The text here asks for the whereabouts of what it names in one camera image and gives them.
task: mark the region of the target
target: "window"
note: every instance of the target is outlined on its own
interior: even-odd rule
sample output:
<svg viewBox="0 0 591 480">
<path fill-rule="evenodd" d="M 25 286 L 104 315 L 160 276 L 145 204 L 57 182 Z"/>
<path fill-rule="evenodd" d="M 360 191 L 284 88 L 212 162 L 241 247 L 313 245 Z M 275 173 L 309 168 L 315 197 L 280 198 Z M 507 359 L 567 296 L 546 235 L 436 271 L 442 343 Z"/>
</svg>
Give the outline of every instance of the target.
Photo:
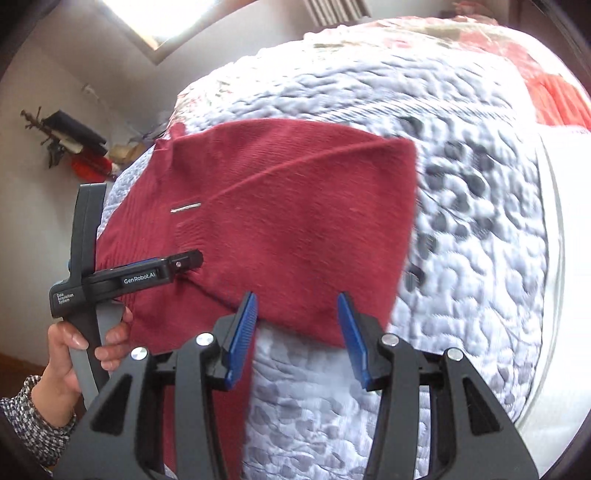
<svg viewBox="0 0 591 480">
<path fill-rule="evenodd" d="M 154 63 L 195 34 L 254 0 L 102 0 L 114 20 Z"/>
</svg>

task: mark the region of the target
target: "sweater sleeve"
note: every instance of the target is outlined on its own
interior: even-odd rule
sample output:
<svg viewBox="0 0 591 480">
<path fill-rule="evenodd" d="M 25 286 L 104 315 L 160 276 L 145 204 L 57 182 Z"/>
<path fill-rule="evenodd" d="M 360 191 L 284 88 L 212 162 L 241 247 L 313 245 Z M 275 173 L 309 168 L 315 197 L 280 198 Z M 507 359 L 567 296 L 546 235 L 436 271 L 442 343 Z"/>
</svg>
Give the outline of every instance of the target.
<svg viewBox="0 0 591 480">
<path fill-rule="evenodd" d="M 37 458 L 40 465 L 53 466 L 70 440 L 70 434 L 76 425 L 76 416 L 72 417 L 68 425 L 59 429 L 43 419 L 31 399 L 31 390 L 40 379 L 38 375 L 28 377 L 16 397 L 0 400 L 0 408 L 25 448 Z"/>
</svg>

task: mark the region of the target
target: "red sweater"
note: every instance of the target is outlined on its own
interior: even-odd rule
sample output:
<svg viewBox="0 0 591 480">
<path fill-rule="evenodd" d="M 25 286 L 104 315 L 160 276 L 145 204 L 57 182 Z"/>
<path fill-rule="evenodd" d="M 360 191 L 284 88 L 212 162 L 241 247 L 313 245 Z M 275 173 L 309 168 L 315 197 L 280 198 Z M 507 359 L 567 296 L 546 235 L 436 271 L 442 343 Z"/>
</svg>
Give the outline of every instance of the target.
<svg viewBox="0 0 591 480">
<path fill-rule="evenodd" d="M 282 119 L 183 134 L 176 125 L 172 140 L 157 143 L 97 244 L 99 269 L 203 253 L 201 269 L 123 298 L 134 343 L 154 353 L 178 348 L 234 312 L 247 290 L 259 297 L 261 320 L 332 345 L 343 345 L 343 290 L 386 324 L 414 219 L 411 141 Z M 241 471 L 250 377 L 247 366 L 235 390 L 214 396 L 231 479 Z M 174 465 L 171 405 L 165 458 Z"/>
</svg>

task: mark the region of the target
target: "blue rubber pad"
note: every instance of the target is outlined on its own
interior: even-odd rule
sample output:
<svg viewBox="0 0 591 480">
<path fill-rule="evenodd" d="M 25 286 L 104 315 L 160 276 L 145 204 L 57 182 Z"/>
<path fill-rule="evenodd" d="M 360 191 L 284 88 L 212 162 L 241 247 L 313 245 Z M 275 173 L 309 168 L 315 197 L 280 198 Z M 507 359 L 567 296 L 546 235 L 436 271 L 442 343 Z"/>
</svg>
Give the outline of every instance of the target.
<svg viewBox="0 0 591 480">
<path fill-rule="evenodd" d="M 368 372 L 368 350 L 363 342 L 357 322 L 355 321 L 355 316 L 353 311 L 351 311 L 344 293 L 341 293 L 337 300 L 337 311 L 340 329 L 345 338 L 345 346 L 349 352 L 353 373 L 355 374 L 355 378 L 361 383 L 361 387 L 367 389 L 371 380 Z"/>
<path fill-rule="evenodd" d="M 228 350 L 228 373 L 226 374 L 226 388 L 232 389 L 240 380 L 246 354 L 251 345 L 252 335 L 255 331 L 256 316 L 258 315 L 258 300 L 254 293 L 248 298 L 242 317 L 238 320 L 236 334 Z"/>
</svg>

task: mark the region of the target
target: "metal bolt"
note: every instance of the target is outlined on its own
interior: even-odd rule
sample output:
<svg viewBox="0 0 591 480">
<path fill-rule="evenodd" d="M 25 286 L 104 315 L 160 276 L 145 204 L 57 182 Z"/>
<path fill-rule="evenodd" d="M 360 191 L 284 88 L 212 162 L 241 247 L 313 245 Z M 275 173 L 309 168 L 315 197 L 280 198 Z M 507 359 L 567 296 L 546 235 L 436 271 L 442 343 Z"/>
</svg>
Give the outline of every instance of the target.
<svg viewBox="0 0 591 480">
<path fill-rule="evenodd" d="M 200 346 L 207 346 L 207 345 L 211 345 L 214 340 L 215 339 L 214 339 L 213 335 L 209 332 L 206 332 L 206 333 L 202 333 L 201 335 L 199 335 L 196 339 L 196 342 Z"/>
<path fill-rule="evenodd" d="M 397 346 L 400 338 L 398 338 L 393 333 L 386 333 L 382 335 L 382 343 L 387 346 Z"/>
<path fill-rule="evenodd" d="M 137 348 L 134 348 L 131 351 L 131 358 L 133 358 L 134 360 L 143 360 L 147 356 L 148 356 L 148 349 L 144 348 L 143 346 L 139 346 Z"/>
<path fill-rule="evenodd" d="M 450 348 L 447 351 L 447 356 L 450 358 L 450 360 L 459 362 L 462 358 L 464 358 L 464 353 L 459 348 Z"/>
</svg>

